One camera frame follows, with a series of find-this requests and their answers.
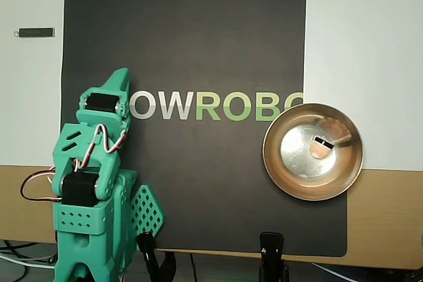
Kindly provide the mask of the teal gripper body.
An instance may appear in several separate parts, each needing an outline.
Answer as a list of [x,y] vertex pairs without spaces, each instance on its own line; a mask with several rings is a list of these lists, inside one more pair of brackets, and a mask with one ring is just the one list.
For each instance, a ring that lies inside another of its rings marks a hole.
[[91,87],[79,99],[79,109],[75,116],[79,123],[89,126],[104,124],[109,131],[129,129],[128,121],[122,121],[118,113],[118,93],[101,93],[100,87]]

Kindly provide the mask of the teal moving gripper finger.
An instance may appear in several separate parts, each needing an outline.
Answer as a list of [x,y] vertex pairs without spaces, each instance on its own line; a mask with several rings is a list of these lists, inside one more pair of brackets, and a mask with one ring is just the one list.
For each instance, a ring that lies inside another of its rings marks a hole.
[[118,113],[120,114],[122,121],[128,121],[129,101],[130,101],[130,81],[129,80],[121,80],[119,82],[118,97],[119,97]]

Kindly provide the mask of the teal fixed gripper finger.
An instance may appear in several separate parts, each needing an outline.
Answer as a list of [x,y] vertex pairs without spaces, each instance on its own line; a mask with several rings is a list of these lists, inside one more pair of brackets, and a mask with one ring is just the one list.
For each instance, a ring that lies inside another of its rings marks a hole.
[[126,67],[117,69],[100,87],[101,93],[129,93],[130,70]]

